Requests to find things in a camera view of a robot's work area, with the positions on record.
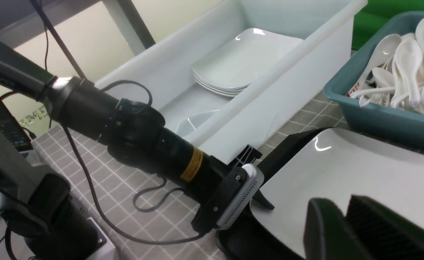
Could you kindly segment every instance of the black tray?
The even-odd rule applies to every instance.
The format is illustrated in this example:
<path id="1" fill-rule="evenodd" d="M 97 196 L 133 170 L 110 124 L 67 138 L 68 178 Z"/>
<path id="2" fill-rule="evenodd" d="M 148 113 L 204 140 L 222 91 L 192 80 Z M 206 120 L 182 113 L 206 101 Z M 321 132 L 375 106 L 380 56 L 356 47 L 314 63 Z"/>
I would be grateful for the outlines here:
<path id="1" fill-rule="evenodd" d="M 307 143 L 324 129 L 316 129 L 286 137 L 258 168 L 265 175 L 264 184 L 287 164 Z M 227 230 L 219 230 L 215 236 L 217 247 L 233 260 L 303 260 L 270 234 L 254 218 L 249 205 Z"/>

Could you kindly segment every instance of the black robotic arm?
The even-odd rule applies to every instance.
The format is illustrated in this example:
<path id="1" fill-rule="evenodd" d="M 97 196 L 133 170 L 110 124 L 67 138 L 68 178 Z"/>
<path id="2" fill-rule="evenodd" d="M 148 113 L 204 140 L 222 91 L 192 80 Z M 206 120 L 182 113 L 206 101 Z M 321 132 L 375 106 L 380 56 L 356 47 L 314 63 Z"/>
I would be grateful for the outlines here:
<path id="1" fill-rule="evenodd" d="M 252 165 L 230 168 L 166 129 L 164 117 L 150 106 L 151 102 L 118 100 L 86 79 L 59 78 L 1 42 L 0 84 L 42 102 L 53 120 L 106 145 L 120 163 L 157 173 L 183 188 L 200 204 L 192 221 L 199 234 L 228 228 L 263 182 L 263 174 Z M 2 170 L 0 175 L 14 173 Z M 35 182 L 37 190 L 43 183 Z M 33 195 L 18 195 L 26 187 L 21 180 L 9 186 L 15 188 L 13 195 L 25 203 L 33 200 Z M 11 214 L 3 217 L 7 223 L 12 218 Z M 19 228 L 12 230 L 21 235 Z"/>

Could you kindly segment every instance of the green background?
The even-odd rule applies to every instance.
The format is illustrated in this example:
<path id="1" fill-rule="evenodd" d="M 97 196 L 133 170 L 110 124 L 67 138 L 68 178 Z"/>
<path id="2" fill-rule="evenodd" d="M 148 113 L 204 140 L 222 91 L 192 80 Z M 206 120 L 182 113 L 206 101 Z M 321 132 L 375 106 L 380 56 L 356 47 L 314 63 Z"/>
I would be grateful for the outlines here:
<path id="1" fill-rule="evenodd" d="M 412 10 L 424 10 L 424 0 L 369 0 L 355 16 L 352 49 L 357 51 L 390 18 Z"/>

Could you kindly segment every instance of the table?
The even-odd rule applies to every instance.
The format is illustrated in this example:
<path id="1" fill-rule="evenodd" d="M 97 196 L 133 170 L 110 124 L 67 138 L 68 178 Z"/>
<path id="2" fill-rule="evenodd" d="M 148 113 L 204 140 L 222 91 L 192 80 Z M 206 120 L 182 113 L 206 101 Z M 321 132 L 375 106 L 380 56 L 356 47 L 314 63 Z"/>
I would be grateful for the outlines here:
<path id="1" fill-rule="evenodd" d="M 324 127 L 349 128 L 339 106 L 326 99 L 321 92 L 259 148 L 263 156 L 255 163 L 258 164 L 264 159 L 286 136 Z M 72 136 L 94 180 L 103 211 L 119 228 L 146 240 L 174 240 L 197 234 L 190 224 L 199 208 L 195 201 L 176 191 L 158 210 L 151 213 L 137 211 L 132 203 L 134 194 L 141 189 L 161 185 L 162 179 L 121 165 L 109 155 L 105 146 L 94 140 L 73 131 Z M 226 259 L 215 245 L 215 232 L 210 232 L 195 242 L 162 247 L 139 244 L 121 237 L 111 230 L 96 212 L 83 170 L 62 128 L 52 128 L 35 139 L 33 145 L 46 163 L 69 180 L 73 196 L 82 202 L 88 214 L 118 247 L 121 260 Z M 174 187 L 176 186 L 173 183 L 168 182 L 166 187 L 159 191 L 143 196 L 138 206 L 150 207 L 156 204 Z"/>

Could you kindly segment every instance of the stack of plates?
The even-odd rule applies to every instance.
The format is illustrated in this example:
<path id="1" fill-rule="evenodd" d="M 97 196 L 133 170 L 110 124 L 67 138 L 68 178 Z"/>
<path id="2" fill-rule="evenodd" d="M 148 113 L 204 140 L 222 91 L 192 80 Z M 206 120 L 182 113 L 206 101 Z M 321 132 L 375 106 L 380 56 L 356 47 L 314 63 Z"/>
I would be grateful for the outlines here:
<path id="1" fill-rule="evenodd" d="M 194 79 L 214 93 L 235 97 L 301 42 L 257 28 L 245 30 L 196 61 L 192 66 Z"/>

